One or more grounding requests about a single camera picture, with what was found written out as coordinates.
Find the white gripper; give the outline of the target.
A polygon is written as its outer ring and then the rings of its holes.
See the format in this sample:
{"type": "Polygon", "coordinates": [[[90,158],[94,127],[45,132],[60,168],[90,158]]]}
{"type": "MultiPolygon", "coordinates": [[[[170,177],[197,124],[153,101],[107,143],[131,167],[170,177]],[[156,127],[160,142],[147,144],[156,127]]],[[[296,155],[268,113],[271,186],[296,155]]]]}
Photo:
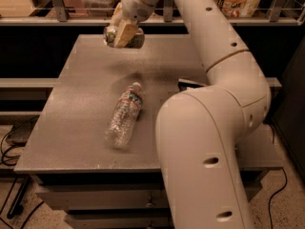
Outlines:
{"type": "Polygon", "coordinates": [[[134,23],[146,21],[154,12],[156,4],[159,0],[121,0],[116,5],[111,19],[111,26],[118,27],[118,33],[114,39],[116,48],[124,48],[136,35],[138,27],[130,21],[122,20],[130,19],[134,23]]]}

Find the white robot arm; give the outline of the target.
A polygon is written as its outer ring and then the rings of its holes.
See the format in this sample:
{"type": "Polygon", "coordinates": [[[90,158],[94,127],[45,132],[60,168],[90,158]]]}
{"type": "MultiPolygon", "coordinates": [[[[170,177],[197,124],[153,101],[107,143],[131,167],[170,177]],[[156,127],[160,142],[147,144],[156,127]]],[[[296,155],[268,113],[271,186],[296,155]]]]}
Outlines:
{"type": "MultiPolygon", "coordinates": [[[[122,48],[159,0],[121,0],[112,17],[122,48]]],[[[155,124],[174,229],[254,229],[235,145],[270,108],[268,82],[213,0],[173,0],[208,84],[170,97],[155,124]]]]}

